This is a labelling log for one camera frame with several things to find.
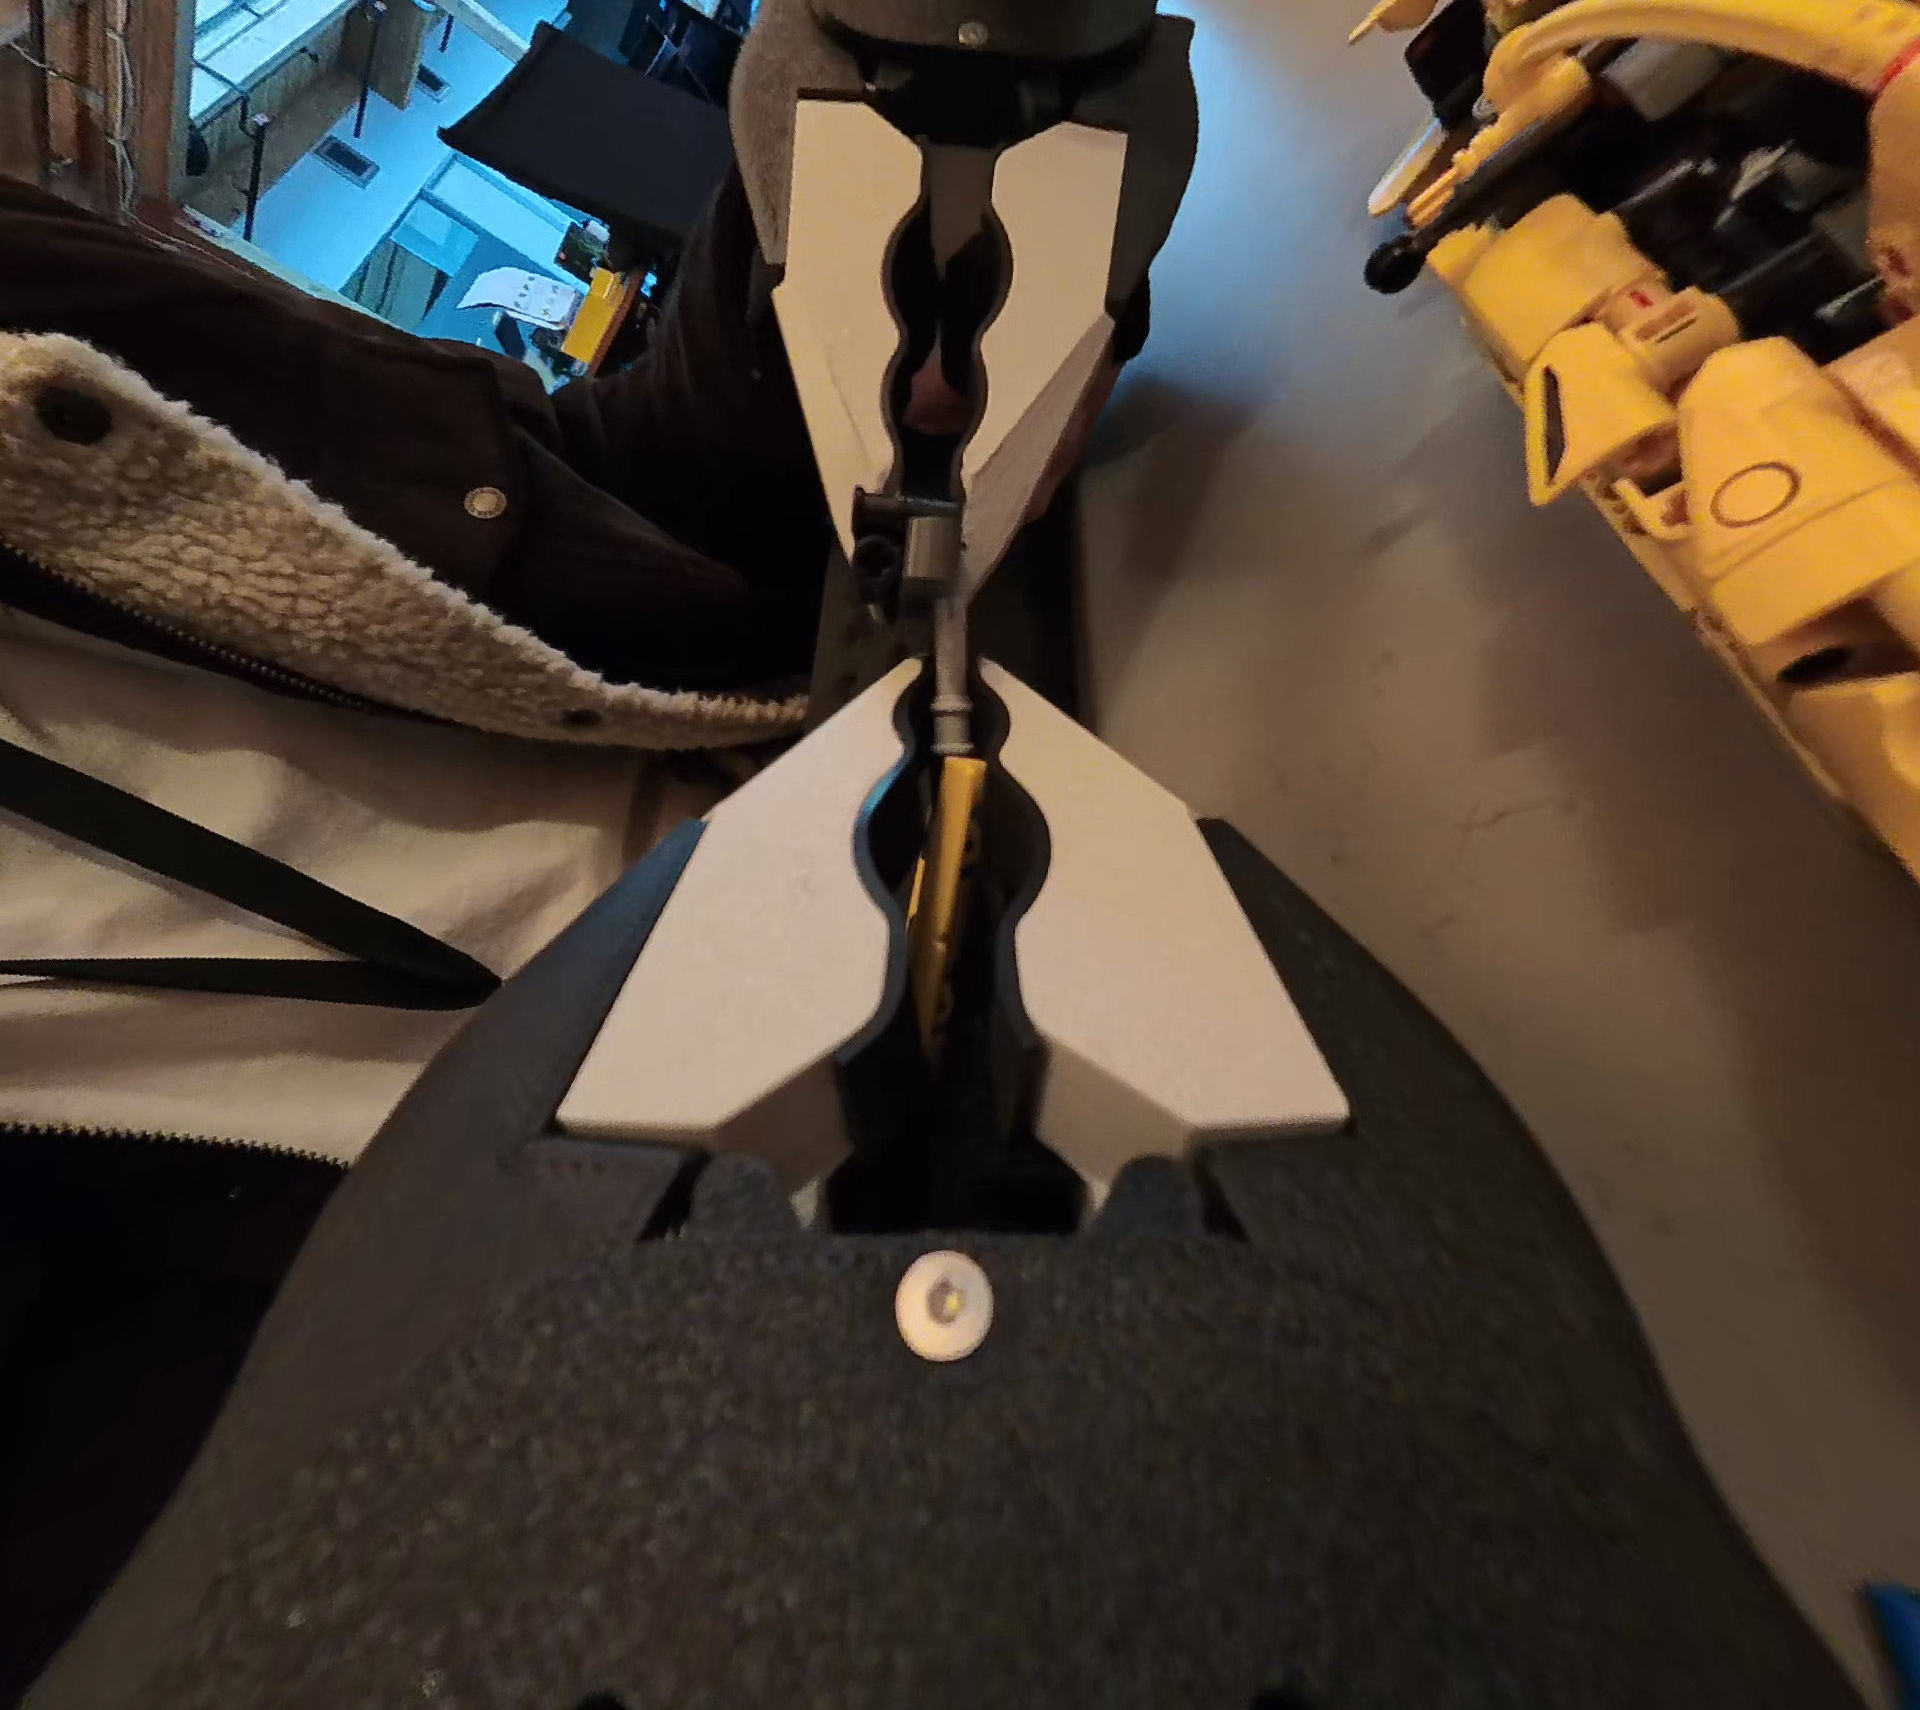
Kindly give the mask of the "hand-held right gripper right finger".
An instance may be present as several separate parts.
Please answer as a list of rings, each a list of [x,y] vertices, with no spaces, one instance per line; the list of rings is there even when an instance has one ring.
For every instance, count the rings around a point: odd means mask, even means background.
[[[978,680],[1011,714],[1005,775],[1044,831],[1011,930],[1044,1048],[1033,1141],[1105,1206],[1140,1157],[1350,1131],[1358,1108],[1197,816],[1005,664]]]

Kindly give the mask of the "person's left hand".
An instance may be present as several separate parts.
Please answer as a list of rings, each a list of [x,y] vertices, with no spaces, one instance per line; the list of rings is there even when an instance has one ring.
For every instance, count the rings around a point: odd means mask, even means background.
[[[904,412],[894,422],[910,440],[974,440],[978,408],[989,408],[978,358],[934,342],[926,362],[904,384]]]

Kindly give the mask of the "yellow panel with axle pin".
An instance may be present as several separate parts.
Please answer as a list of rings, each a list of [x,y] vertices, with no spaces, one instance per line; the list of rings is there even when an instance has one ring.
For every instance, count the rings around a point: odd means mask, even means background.
[[[974,816],[989,791],[989,759],[974,750],[974,606],[944,595],[934,606],[934,816],[926,816],[926,860],[910,891],[910,1014],[917,1048],[944,1048],[944,1013],[950,1013],[950,949],[955,949],[955,893],[964,893],[964,860],[974,860]]]

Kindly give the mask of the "person's left forearm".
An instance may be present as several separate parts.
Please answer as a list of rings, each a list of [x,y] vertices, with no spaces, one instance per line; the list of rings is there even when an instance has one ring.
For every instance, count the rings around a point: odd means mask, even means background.
[[[609,508],[566,552],[584,664],[662,694],[782,694],[813,667],[838,509],[813,469],[779,275],[730,161],[647,358],[557,395],[566,469]]]

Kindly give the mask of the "white striped shirt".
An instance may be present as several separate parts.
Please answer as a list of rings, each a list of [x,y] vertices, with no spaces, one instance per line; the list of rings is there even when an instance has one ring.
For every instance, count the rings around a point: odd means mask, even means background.
[[[708,759],[472,738],[258,694],[11,607],[0,726],[64,769],[201,822],[509,982]],[[469,1013],[11,982],[0,1116],[353,1157]]]

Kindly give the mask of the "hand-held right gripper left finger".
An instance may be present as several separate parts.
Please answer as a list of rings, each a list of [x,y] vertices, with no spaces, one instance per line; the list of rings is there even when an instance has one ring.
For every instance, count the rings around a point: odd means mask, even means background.
[[[917,1141],[934,1068],[910,1013],[926,855],[926,664],[904,656],[748,791],[708,809],[557,1131],[748,1156],[782,1187]]]

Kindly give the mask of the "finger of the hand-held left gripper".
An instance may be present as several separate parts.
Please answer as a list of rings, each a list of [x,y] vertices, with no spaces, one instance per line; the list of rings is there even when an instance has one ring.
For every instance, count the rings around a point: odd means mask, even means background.
[[[1015,546],[1090,366],[1116,345],[1105,275],[1124,211],[1131,133],[1044,130],[993,161],[993,223],[1011,239],[1011,293],[978,330],[989,408],[964,440],[964,560],[955,606],[974,606]]]
[[[926,148],[863,95],[799,95],[779,322],[805,408],[818,501],[860,560],[860,501],[894,487],[894,239],[917,219]]]

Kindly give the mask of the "blue brick pin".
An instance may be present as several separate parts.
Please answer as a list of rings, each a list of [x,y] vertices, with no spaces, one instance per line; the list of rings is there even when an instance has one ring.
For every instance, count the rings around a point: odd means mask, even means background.
[[[1920,1710],[1920,1588],[1860,1582],[1868,1637],[1879,1653],[1879,1677],[1900,1710]]]

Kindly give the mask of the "yellow toy brick car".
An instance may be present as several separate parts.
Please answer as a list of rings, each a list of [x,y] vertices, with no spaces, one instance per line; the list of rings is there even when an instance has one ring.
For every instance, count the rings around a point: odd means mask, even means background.
[[[1920,874],[1920,8],[1379,0],[1423,133],[1365,285],[1438,277],[1787,750]]]

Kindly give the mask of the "brown fleece-lined jacket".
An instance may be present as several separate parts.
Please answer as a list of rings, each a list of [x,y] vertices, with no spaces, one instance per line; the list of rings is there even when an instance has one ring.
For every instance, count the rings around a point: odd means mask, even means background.
[[[566,552],[609,508],[524,362],[394,330],[201,239],[0,193],[11,606],[327,709],[730,750],[782,694],[584,664]]]

